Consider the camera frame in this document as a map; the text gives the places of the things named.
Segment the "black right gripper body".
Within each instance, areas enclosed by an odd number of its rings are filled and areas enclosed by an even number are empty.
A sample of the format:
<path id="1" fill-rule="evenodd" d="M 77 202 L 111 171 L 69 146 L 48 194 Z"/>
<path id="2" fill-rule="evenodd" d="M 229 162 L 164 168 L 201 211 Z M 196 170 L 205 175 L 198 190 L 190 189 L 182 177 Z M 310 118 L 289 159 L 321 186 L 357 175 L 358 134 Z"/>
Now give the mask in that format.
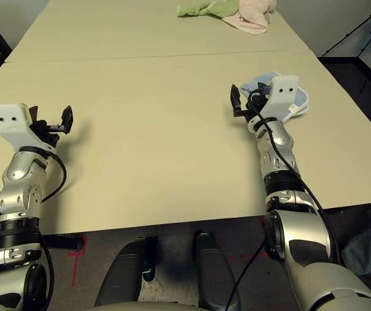
<path id="1" fill-rule="evenodd" d="M 266 96 L 270 94 L 270 90 L 270 87 L 267 87 L 267 89 L 262 91 L 257 88 L 249 93 L 247 97 L 247 103 L 245 105 L 246 110 L 244 110 L 244 118 L 247 122 L 255 117 L 259 117 L 260 122 L 264 120 L 260 112 L 268 101 Z"/>

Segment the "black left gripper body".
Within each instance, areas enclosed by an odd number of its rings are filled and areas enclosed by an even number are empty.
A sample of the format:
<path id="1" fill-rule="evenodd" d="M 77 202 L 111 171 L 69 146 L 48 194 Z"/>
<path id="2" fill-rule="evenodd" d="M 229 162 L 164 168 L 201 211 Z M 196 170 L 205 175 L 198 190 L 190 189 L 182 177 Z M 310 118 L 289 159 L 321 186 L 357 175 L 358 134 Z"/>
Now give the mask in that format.
<path id="1" fill-rule="evenodd" d="M 59 133 L 69 133 L 69 121 L 63 121 L 59 125 L 48 125 L 45 120 L 34 122 L 30 129 L 40 138 L 44 143 L 50 146 L 56 146 L 60 137 Z"/>

